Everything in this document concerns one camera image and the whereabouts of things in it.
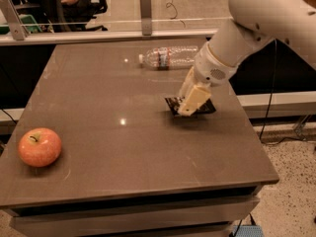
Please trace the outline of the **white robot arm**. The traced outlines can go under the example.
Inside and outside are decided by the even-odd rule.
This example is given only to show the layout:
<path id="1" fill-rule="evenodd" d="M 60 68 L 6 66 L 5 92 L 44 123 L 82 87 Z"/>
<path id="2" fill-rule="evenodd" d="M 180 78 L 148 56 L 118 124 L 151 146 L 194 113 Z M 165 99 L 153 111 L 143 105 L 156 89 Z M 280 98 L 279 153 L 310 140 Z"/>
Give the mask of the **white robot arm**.
<path id="1" fill-rule="evenodd" d="M 181 89 L 178 114 L 188 117 L 227 82 L 251 54 L 273 40 L 316 67 L 316 8 L 304 0 L 228 0 L 231 18 L 195 56 Z"/>

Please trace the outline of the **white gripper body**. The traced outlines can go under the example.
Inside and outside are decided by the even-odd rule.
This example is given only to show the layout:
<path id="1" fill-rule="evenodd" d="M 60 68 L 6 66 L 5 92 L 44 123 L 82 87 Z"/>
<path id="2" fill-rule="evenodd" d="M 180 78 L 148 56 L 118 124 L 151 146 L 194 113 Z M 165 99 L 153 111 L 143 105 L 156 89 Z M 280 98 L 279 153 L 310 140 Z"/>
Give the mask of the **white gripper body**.
<path id="1" fill-rule="evenodd" d="M 196 54 L 193 69 L 195 81 L 210 86 L 225 83 L 237 71 L 236 66 L 230 66 L 220 61 L 213 54 L 207 42 Z"/>

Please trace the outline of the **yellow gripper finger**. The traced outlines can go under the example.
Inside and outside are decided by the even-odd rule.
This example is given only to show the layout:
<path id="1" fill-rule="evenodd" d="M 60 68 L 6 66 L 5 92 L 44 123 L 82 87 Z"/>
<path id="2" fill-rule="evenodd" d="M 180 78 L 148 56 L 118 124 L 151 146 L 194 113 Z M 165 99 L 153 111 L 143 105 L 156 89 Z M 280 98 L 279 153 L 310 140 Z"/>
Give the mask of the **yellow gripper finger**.
<path id="1" fill-rule="evenodd" d="M 208 88 L 202 87 L 201 85 L 194 85 L 190 92 L 187 93 L 186 97 L 179 108 L 181 116 L 189 117 L 199 107 L 201 107 L 211 96 Z"/>
<path id="2" fill-rule="evenodd" d="M 179 91 L 179 96 L 181 98 L 185 98 L 187 93 L 190 92 L 191 88 L 194 86 L 195 82 L 195 68 L 192 66 L 184 80 L 184 83 L 182 84 L 182 87 Z"/>

